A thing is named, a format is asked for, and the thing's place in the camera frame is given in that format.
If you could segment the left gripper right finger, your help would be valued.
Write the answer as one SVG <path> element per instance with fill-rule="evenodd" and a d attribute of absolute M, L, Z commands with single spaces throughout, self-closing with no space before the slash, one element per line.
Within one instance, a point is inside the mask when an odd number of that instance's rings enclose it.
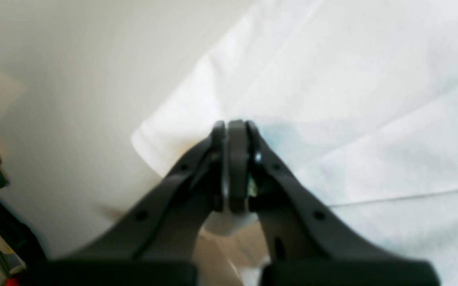
<path fill-rule="evenodd" d="M 358 235 L 307 190 L 246 123 L 250 173 L 256 194 L 248 208 L 258 215 L 271 262 L 262 286 L 439 286 L 434 267 L 376 246 Z"/>

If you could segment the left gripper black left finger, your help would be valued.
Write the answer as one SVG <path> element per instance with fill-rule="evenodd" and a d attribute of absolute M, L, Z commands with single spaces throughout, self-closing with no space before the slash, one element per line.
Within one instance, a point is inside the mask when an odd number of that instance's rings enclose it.
<path fill-rule="evenodd" d="M 69 257 L 29 270 L 23 286 L 198 286 L 198 232 L 223 210 L 224 122 L 188 150 L 109 231 Z"/>

